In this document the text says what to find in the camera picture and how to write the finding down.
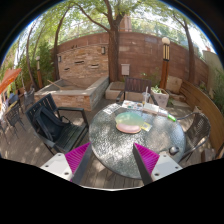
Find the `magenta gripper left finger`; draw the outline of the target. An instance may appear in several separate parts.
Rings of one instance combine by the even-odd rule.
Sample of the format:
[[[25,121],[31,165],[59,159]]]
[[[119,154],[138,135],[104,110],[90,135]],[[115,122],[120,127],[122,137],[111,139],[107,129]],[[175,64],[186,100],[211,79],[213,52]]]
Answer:
[[[41,166],[41,169],[79,185],[87,168],[91,153],[91,143],[86,143],[66,154],[55,154]]]

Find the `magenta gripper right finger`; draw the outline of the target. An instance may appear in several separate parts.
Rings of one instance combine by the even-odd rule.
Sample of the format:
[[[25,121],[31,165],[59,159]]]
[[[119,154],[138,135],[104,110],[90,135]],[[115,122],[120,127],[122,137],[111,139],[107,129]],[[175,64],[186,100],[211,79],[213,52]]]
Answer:
[[[157,154],[137,143],[133,144],[133,155],[144,185],[182,169],[167,153]]]

